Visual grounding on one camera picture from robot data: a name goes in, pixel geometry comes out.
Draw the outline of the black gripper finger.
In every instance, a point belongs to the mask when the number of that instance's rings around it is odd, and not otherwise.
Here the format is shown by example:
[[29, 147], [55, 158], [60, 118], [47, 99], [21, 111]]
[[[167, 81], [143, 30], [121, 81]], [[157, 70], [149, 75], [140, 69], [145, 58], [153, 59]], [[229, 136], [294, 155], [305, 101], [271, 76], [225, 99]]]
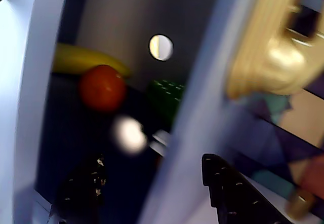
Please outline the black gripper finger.
[[202, 182], [218, 223], [290, 223], [246, 178], [216, 154], [201, 159]]
[[83, 160], [60, 184], [53, 203], [58, 223], [99, 223], [107, 175], [105, 159], [95, 154]]

